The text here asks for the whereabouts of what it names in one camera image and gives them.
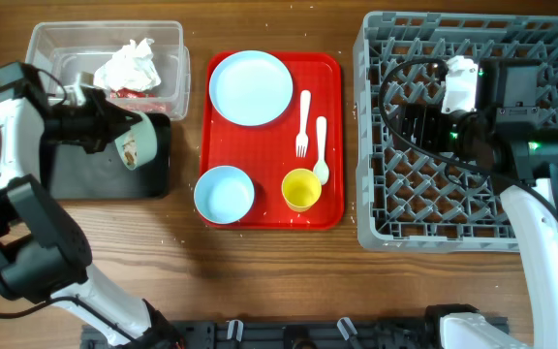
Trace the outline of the green bowl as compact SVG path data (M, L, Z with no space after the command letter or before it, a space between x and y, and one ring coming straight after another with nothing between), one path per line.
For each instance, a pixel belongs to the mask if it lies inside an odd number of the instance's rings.
M143 112L137 111L137 113L139 113L142 117L142 122L133 125L128 132L114 140L120 159L124 163L125 167L130 171L133 171L152 161L155 158L158 149L156 132L150 118ZM121 149L122 144L129 135L134 137L138 148L138 162L134 168L130 168L125 164Z

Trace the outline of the white napkin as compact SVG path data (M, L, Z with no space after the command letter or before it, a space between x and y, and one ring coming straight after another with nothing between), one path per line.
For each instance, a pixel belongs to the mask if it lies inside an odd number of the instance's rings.
M95 71L93 84L111 91L128 89L135 92L149 91L160 85L162 80L153 62L153 43L154 40L149 38L139 43L130 40Z

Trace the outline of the light blue bowl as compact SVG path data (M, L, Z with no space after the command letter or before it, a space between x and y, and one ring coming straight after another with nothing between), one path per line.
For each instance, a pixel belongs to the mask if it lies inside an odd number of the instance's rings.
M207 221L227 225L243 218L253 206L252 179L234 166L218 166L205 172L196 183L194 203Z

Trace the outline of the light blue plate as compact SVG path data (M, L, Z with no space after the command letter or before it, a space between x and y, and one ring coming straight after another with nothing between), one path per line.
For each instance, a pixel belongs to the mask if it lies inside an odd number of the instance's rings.
M261 126L289 106L294 82L276 56L258 50L230 54L213 70L208 94L214 109L240 126Z

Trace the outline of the yellow plastic cup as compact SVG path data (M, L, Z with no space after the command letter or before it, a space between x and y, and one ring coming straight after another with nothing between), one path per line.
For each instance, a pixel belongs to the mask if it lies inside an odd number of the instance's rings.
M289 209L304 212L320 199L322 184L312 171L294 169L284 176L281 193Z

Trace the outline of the red snack wrapper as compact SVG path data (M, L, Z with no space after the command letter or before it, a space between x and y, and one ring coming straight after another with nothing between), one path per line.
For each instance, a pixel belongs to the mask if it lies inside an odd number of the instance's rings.
M112 90L109 93L109 97L116 98L116 99L145 99L145 98L154 98L155 95L152 93L134 91L134 90L122 88L119 90Z

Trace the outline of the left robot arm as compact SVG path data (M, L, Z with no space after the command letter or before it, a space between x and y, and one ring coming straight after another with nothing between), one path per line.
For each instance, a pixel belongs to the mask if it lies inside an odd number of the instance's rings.
M27 300L32 312L64 309L115 348L184 347L184 335L159 310L94 265L81 227L41 180L46 144L86 154L114 144L131 170L152 162L160 115L116 106L88 74L56 94L42 75L19 61L0 67L0 296Z

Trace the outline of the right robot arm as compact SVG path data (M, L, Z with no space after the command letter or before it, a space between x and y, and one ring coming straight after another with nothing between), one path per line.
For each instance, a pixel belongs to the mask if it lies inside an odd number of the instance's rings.
M558 127L540 122L539 62L457 55L415 65L435 69L442 100L409 103L385 124L397 142L491 183L519 247L534 344L558 348Z

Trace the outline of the grey dishwasher rack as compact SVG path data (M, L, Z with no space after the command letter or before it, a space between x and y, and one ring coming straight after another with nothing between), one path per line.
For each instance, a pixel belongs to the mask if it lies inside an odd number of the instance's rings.
M359 146L357 238L391 252L514 252L491 184L395 143L385 125L409 103L439 104L428 58L538 62L537 122L558 128L558 16L371 12L353 48Z

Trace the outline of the clear plastic waste bin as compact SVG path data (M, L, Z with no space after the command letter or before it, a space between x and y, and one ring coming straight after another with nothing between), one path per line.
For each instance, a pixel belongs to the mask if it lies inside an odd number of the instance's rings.
M93 74L132 40L143 39L153 41L152 62L161 83L139 97L108 92L108 100L123 109L159 112L179 121L188 111L191 75L189 51L177 21L42 22L33 29L25 61L55 76L42 78L45 89L54 93L59 82L70 85L80 72Z

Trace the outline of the food scraps and rice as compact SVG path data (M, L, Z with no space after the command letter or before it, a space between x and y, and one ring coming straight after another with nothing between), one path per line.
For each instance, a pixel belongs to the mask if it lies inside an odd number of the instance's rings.
M125 139L121 149L125 164L130 168L134 168L138 162L138 148L132 135L129 135Z

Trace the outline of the black plastic tray bin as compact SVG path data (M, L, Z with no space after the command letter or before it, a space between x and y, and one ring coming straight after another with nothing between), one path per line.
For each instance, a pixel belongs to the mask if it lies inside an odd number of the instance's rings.
M157 134L156 157L129 170L114 143L88 154L75 145L44 143L40 148L41 183L57 200L160 199L170 189L171 121L159 113L149 118Z

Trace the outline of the white plastic spoon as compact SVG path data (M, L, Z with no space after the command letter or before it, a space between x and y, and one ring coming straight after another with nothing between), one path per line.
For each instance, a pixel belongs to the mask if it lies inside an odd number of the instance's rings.
M326 163L326 132L327 120L324 116L316 119L316 138L317 138L317 161L313 168L314 175L322 185L326 185L329 180L330 171Z

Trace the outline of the red serving tray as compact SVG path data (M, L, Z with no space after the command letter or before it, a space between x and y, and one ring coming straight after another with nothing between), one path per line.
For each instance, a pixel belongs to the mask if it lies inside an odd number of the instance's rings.
M275 120L261 126L240 126L229 122L211 104L208 94L210 75L216 66L235 52L223 52L209 63L203 114L200 175L218 166L234 166L252 179L255 200L249 212L223 229L326 230L335 226L344 211L343 118L341 68L324 53L273 52L290 71L293 98ZM296 156L295 138L299 130L299 97L302 90L312 94L304 158ZM327 120L325 161L330 176L322 185L320 199L308 210L295 212L287 206L281 183L294 169L313 172L317 161L316 119Z

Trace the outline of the white plastic fork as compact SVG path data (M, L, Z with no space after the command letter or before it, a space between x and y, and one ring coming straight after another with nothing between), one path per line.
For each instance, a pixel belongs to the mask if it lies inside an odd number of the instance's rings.
M299 97L299 130L295 138L296 156L304 158L307 153L309 138L307 124L310 111L312 94L309 90L302 90Z

